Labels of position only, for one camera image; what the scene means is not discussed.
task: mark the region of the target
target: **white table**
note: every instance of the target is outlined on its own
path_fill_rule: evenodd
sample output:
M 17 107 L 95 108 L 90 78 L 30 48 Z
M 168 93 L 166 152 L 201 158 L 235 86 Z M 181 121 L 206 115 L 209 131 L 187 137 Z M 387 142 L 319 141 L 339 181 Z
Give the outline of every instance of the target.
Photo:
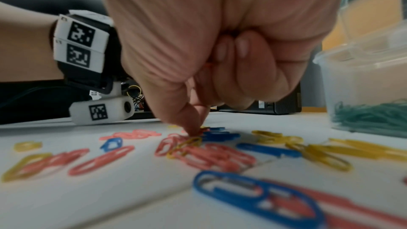
M 239 132 L 236 142 L 254 142 L 252 130 L 281 132 L 318 144 L 328 137 L 366 140 L 407 149 L 407 140 L 330 129 L 326 114 L 268 116 L 212 113 L 206 126 L 224 126 Z M 67 170 L 103 154 L 98 138 L 116 131 L 136 128 L 154 130 L 162 137 L 130 140 L 128 156 L 89 175 L 71 177 Z M 90 153 L 56 173 L 0 184 L 1 228 L 280 228 L 279 225 L 205 197 L 192 190 L 199 170 L 176 160 L 154 157 L 161 138 L 179 133 L 156 120 L 75 127 L 70 122 L 26 123 L 0 127 L 0 168 L 10 168 L 28 153 L 16 153 L 12 146 L 27 140 L 42 141 L 41 150 L 54 154 L 89 148 Z M 325 191 L 353 202 L 407 218 L 407 175 L 405 163 L 371 161 L 345 157 L 354 166 L 349 173 L 317 166 L 304 159 L 277 159 L 251 152 L 259 165 L 244 172 L 255 178 Z

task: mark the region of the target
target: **hand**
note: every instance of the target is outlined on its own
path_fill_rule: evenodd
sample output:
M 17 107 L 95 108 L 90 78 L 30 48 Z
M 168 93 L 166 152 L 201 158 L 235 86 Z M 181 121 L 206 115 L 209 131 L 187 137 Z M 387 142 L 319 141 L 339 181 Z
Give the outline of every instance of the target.
M 105 0 L 126 71 L 155 116 L 189 134 L 211 105 L 244 109 L 288 95 L 340 1 Z

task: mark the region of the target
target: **container lid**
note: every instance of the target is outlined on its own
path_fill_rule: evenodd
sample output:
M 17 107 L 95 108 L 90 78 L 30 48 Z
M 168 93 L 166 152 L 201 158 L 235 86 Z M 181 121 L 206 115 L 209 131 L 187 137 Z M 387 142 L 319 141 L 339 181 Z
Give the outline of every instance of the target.
M 343 0 L 338 22 L 346 44 L 319 53 L 314 63 L 330 53 L 347 51 L 351 59 L 371 62 L 398 59 L 407 54 L 407 0 Z

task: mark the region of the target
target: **forearm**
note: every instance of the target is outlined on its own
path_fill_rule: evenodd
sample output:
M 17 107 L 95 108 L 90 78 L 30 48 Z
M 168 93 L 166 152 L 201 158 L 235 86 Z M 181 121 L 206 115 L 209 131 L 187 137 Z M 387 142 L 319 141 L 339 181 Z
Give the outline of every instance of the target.
M 63 78 L 50 46 L 56 19 L 0 3 L 0 82 Z

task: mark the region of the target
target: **clear plastic box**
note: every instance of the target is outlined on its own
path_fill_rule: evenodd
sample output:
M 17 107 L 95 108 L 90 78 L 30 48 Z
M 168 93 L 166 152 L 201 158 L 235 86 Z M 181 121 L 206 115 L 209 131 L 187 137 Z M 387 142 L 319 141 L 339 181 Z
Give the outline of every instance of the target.
M 389 10 L 373 23 L 371 31 L 362 25 L 386 12 L 381 8 L 389 6 L 389 0 L 374 0 L 377 12 L 355 15 L 362 1 L 344 0 L 340 9 L 347 43 L 320 52 L 314 59 L 321 66 L 332 127 L 407 138 L 407 22 L 403 19 L 403 0 L 392 0 L 400 5 L 400 13 Z

